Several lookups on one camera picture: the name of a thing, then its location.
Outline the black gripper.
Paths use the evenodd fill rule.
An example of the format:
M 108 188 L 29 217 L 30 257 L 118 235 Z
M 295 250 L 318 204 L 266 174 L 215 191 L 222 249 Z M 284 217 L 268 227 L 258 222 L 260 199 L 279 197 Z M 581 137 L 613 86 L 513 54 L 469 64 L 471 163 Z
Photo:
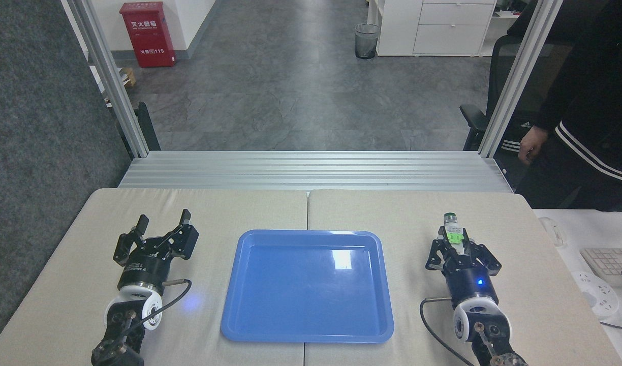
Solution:
M 190 211 L 183 209 L 179 225 L 175 229 L 161 238 L 150 238 L 150 254 L 152 255 L 139 253 L 136 250 L 130 254 L 133 244 L 139 249 L 144 248 L 145 241 L 142 235 L 150 220 L 146 215 L 141 214 L 135 227 L 130 232 L 119 236 L 114 250 L 114 262 L 125 266 L 118 282 L 118 289 L 136 285 L 163 294 L 163 283 L 169 275 L 172 257 L 190 259 L 199 238 L 199 233 L 190 224 L 190 219 Z
M 484 244 L 468 239 L 464 244 L 464 254 L 469 258 L 469 267 L 459 269 L 459 244 L 453 244 L 445 236 L 432 241 L 425 268 L 444 273 L 451 294 L 451 306 L 456 308 L 472 297 L 488 297 L 499 303 L 490 276 L 496 276 L 502 265 Z

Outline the person's hand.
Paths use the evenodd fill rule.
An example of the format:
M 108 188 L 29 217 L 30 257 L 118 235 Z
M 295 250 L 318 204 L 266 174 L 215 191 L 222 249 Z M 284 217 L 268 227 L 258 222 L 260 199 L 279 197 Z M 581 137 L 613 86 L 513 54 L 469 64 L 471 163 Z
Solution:
M 525 165 L 531 164 L 532 160 L 539 155 L 548 137 L 548 130 L 536 126 L 531 127 L 521 139 L 518 153 L 519 160 Z

